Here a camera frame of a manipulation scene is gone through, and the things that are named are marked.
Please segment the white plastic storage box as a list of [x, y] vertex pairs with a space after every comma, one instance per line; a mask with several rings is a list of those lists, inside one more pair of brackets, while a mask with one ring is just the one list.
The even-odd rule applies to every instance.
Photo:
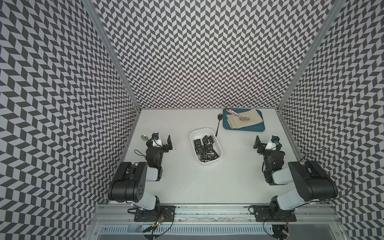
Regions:
[[223, 151], [211, 129], [203, 128], [191, 132], [190, 140], [199, 163], [207, 165], [221, 159]]

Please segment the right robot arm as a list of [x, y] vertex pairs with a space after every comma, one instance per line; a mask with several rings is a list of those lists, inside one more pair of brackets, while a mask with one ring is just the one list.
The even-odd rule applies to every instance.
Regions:
[[285, 194], [274, 196], [268, 206], [255, 206], [254, 213], [258, 222], [295, 219], [297, 208], [338, 196], [336, 183], [316, 161], [293, 161], [284, 168], [285, 152], [281, 150], [282, 144], [278, 136], [272, 136], [268, 143], [262, 143], [256, 137], [253, 148], [263, 156], [262, 173], [269, 185], [295, 185]]

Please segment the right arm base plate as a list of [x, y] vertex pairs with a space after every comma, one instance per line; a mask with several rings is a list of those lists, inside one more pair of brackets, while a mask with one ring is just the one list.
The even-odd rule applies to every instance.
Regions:
[[270, 208], [270, 206], [252, 206], [253, 213], [257, 222], [296, 222], [297, 218], [294, 210], [285, 211], [278, 207]]

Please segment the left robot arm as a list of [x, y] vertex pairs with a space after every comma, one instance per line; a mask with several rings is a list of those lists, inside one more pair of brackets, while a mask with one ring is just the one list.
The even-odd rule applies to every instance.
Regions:
[[147, 182], [158, 182], [163, 175], [163, 156], [173, 149], [172, 139], [162, 143], [159, 133], [153, 133], [146, 141], [146, 153], [134, 153], [144, 157], [144, 162], [122, 162], [108, 189], [108, 199], [118, 203], [129, 203], [138, 211], [158, 215], [161, 204], [157, 196], [145, 191]]

